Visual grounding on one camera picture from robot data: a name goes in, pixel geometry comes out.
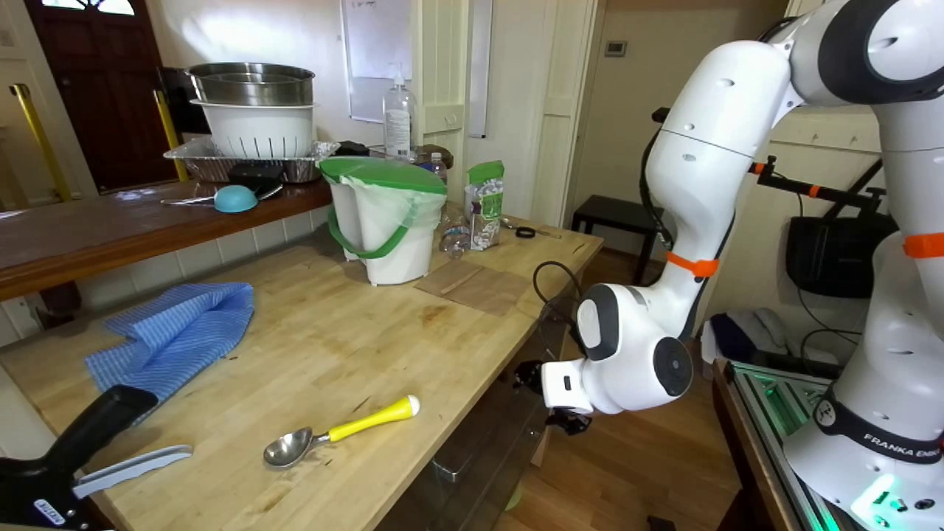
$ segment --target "blue striped towel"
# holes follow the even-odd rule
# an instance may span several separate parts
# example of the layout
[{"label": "blue striped towel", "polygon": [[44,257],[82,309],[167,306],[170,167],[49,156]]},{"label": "blue striped towel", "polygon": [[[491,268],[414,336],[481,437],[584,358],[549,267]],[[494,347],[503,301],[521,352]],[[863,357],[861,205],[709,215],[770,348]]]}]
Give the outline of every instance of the blue striped towel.
[{"label": "blue striped towel", "polygon": [[252,317],[247,283],[184,284],[105,321],[128,341],[85,358],[95,385],[151,391],[158,405],[243,338]]}]

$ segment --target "black bag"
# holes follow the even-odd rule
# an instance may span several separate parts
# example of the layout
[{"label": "black bag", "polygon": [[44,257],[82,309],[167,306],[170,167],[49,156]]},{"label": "black bag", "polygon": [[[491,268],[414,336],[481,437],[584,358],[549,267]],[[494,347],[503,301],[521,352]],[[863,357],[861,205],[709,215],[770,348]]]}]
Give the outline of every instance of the black bag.
[{"label": "black bag", "polygon": [[[882,168],[880,159],[850,188],[858,193]],[[880,195],[884,190],[869,188]],[[786,275],[803,291],[867,299],[871,296],[872,254],[879,243],[898,230],[888,215],[863,211],[858,217],[838,217],[835,204],[823,217],[793,217],[786,236]]]}]

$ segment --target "orange clamp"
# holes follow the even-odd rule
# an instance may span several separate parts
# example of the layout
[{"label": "orange clamp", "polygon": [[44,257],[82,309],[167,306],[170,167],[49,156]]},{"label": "orange clamp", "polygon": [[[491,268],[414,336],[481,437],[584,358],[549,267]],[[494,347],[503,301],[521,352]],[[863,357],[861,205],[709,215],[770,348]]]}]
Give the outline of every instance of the orange clamp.
[{"label": "orange clamp", "polygon": [[717,271],[717,260],[698,260],[691,262],[674,252],[667,252],[666,259],[670,264],[675,264],[682,269],[688,269],[697,278],[707,279]]},{"label": "orange clamp", "polygon": [[904,253],[912,258],[944,256],[944,232],[908,236],[904,239]]}]

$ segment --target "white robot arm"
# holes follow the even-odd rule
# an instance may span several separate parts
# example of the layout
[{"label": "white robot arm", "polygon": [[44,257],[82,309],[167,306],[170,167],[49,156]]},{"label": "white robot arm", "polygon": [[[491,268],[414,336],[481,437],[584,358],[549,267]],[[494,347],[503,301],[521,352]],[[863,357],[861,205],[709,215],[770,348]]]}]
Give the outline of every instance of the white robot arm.
[{"label": "white robot arm", "polygon": [[834,0],[767,43],[712,51],[676,100],[646,166],[652,196],[678,225],[662,278],[650,287],[591,287],[577,314],[587,357],[541,366],[542,390],[548,407],[580,414],[681,396],[693,377],[682,340],[759,147],[800,105],[853,104],[871,106],[878,118],[901,233],[876,251],[862,343],[816,421],[784,451],[802,480],[865,527],[940,531],[944,0]]}]

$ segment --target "stainless steel pot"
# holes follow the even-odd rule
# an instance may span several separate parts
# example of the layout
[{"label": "stainless steel pot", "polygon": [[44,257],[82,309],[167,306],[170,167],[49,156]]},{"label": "stainless steel pot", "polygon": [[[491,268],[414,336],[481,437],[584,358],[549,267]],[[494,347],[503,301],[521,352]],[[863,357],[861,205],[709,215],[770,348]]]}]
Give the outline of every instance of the stainless steel pot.
[{"label": "stainless steel pot", "polygon": [[210,62],[187,69],[196,97],[207,103],[252,107],[311,105],[314,73],[261,62]]}]

